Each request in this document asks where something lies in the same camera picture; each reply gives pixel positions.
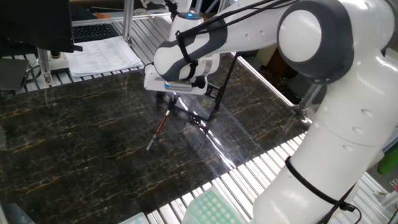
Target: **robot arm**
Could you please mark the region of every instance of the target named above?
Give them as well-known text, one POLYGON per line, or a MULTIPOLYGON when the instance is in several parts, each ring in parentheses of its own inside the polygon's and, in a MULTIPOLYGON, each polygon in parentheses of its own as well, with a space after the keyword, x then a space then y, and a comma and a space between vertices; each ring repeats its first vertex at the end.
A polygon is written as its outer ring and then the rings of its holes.
POLYGON ((196 26, 202 26, 203 19, 193 13, 179 14, 172 25, 169 41, 160 45, 155 53, 154 65, 150 65, 146 69, 145 87, 148 90, 156 91, 179 91, 189 94, 204 94, 206 92, 206 86, 202 88, 192 88, 190 85, 195 82, 196 77, 205 77, 217 70, 220 61, 219 53, 260 49, 277 42, 276 33, 279 19, 288 8, 288 6, 284 5, 294 1, 283 0, 266 2, 268 3, 262 6, 279 6, 280 8, 260 12, 241 22, 218 29, 220 26, 224 26, 225 24, 257 11, 257 9, 247 9, 233 14, 233 12, 245 7, 250 7, 249 5, 253 4, 253 1, 250 0, 240 0, 225 11, 217 14, 214 18, 227 14, 231 14, 231 16, 225 17, 204 28, 204 30, 217 30, 184 38, 183 41, 187 56, 190 60, 197 60, 198 62, 198 66, 195 68, 194 72, 192 72, 191 63, 183 56, 175 34, 177 31, 183 32, 196 26), (182 87, 184 85, 182 82, 172 83, 179 80, 190 81, 186 82, 187 86, 184 89, 167 89, 170 85, 182 87))
MULTIPOLYGON (((249 2, 240 0, 216 18, 249 2)), ((277 2, 293 1, 256 7, 277 2)), ((313 83, 328 85, 317 117, 290 164, 316 189, 339 200, 373 162, 398 121, 398 66, 382 53, 394 34, 396 13, 386 0, 300 0, 276 7, 225 26, 255 9, 241 11, 202 29, 193 28, 203 24, 194 14, 176 17, 170 41, 158 48, 154 64, 145 70, 145 87, 204 94, 206 85, 192 83, 199 77, 206 81, 206 75, 217 69, 220 52, 278 42, 293 69, 313 83), (177 30, 203 29, 210 32, 175 40, 177 30), (192 73, 190 63, 196 60, 192 73)), ((255 200, 251 223, 317 223, 332 207, 285 166, 255 200)))

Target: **metal frame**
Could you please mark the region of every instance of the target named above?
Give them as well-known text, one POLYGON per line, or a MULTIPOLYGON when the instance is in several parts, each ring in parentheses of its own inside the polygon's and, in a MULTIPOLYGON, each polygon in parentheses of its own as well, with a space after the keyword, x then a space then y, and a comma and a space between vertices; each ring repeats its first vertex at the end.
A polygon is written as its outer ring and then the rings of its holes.
POLYGON ((134 0, 124 0, 124 20, 123 20, 123 37, 124 40, 132 47, 132 37, 130 27, 132 26, 132 17, 134 15, 134 0))
POLYGON ((319 90, 321 90, 322 85, 311 85, 311 87, 308 89, 306 94, 303 96, 302 100, 298 105, 293 106, 293 110, 305 118, 307 118, 307 109, 308 106, 310 106, 311 102, 313 99, 316 97, 318 94, 319 90))
POLYGON ((52 76, 51 76, 49 54, 47 53, 47 50, 38 48, 37 54, 39 55, 39 65, 40 65, 40 69, 42 71, 42 75, 39 78, 44 78, 44 82, 48 86, 54 85, 54 82, 53 82, 52 76))
POLYGON ((201 5, 203 4, 203 0, 197 0, 197 4, 195 5, 195 13, 201 14, 200 9, 201 5))
POLYGON ((220 6, 217 12, 221 12, 229 6, 229 0, 220 0, 220 6))

